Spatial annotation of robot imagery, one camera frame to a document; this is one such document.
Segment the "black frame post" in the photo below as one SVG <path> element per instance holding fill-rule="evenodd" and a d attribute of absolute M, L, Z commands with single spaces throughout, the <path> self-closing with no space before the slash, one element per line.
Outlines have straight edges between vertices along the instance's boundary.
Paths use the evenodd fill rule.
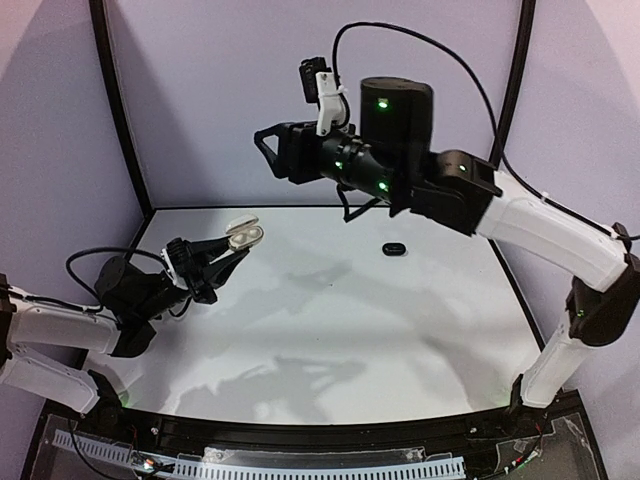
<path fill-rule="evenodd" d="M 536 0 L 522 0 L 520 2 L 509 76 L 497 124 L 497 133 L 494 135 L 490 153 L 490 162 L 496 167 L 501 164 L 501 152 L 506 146 L 519 98 L 533 30 L 536 3 Z"/>
<path fill-rule="evenodd" d="M 105 1 L 89 0 L 88 6 L 96 52 L 116 136 L 138 206 L 143 219 L 147 220 L 154 214 L 155 210 L 143 178 L 125 109 L 112 48 L 107 4 Z"/>

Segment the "black earbud charging case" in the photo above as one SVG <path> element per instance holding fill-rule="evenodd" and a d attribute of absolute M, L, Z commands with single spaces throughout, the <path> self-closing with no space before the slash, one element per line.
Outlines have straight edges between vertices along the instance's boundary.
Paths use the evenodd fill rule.
<path fill-rule="evenodd" d="M 407 252 L 407 248 L 400 242 L 387 242 L 382 245 L 382 253 L 389 257 L 401 257 Z"/>

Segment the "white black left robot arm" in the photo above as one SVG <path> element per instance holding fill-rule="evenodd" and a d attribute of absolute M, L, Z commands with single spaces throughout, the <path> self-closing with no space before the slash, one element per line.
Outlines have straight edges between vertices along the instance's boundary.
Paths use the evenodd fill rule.
<path fill-rule="evenodd" d="M 190 242 L 176 238 L 146 273 L 120 248 L 103 266 L 94 292 L 99 304 L 81 306 L 1 285 L 1 381 L 84 415 L 115 416 L 122 407 L 110 381 L 95 370 L 76 370 L 32 350 L 34 344 L 79 348 L 115 358 L 135 358 L 149 347 L 152 321 L 177 316 L 177 305 L 212 305 L 216 291 L 249 254 L 242 233 Z"/>

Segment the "black right frame post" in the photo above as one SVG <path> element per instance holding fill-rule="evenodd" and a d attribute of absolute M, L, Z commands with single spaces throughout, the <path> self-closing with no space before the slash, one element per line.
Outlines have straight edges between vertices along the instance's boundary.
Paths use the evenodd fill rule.
<path fill-rule="evenodd" d="M 519 98 L 533 30 L 536 3 L 536 0 L 522 0 L 520 2 L 509 76 L 497 124 L 497 133 L 494 135 L 490 153 L 490 162 L 496 167 L 501 164 L 501 152 L 506 146 Z"/>

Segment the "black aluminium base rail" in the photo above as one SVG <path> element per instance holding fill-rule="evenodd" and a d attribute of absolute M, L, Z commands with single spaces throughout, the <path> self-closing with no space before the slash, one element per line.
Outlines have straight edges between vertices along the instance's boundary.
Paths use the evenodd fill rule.
<path fill-rule="evenodd" d="M 46 402 L 33 436 L 32 462 L 23 475 L 35 476 L 54 463 L 55 427 L 77 424 L 81 433 L 121 442 L 159 454 L 201 454 L 210 446 L 292 453 L 355 452 L 391 447 L 423 447 L 429 453 L 460 454 L 473 470 L 488 474 L 497 467 L 500 448 L 525 447 L 533 441 L 555 466 L 596 467 L 601 460 L 595 437 L 577 391 L 557 396 L 546 417 L 509 417 L 504 407 L 469 414 L 371 424 L 271 425 L 204 420 L 123 409 L 119 423 L 102 431 L 78 421 L 67 407 Z"/>

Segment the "black left frame post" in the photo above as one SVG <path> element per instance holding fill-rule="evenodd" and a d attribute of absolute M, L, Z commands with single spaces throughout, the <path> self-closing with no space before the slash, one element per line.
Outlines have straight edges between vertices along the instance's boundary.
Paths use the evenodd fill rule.
<path fill-rule="evenodd" d="M 155 210 L 143 178 L 125 109 L 112 48 L 107 4 L 105 1 L 89 0 L 88 6 L 96 52 L 116 136 L 138 206 L 143 219 L 147 220 L 154 214 Z"/>

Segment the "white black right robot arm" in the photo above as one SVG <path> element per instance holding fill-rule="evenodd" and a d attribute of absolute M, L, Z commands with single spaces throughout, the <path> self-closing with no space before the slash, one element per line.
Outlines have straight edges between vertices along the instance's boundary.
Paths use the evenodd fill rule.
<path fill-rule="evenodd" d="M 351 125 L 333 76 L 307 89 L 314 122 L 283 122 L 254 142 L 273 174 L 294 184 L 333 180 L 461 234 L 506 242 L 568 271 L 566 313 L 534 363 L 515 380 L 512 411 L 542 410 L 588 354 L 618 340 L 639 302 L 639 260 L 621 225 L 589 225 L 528 192 L 516 178 L 460 150 L 430 148 L 433 91 L 397 77 L 362 80 Z"/>

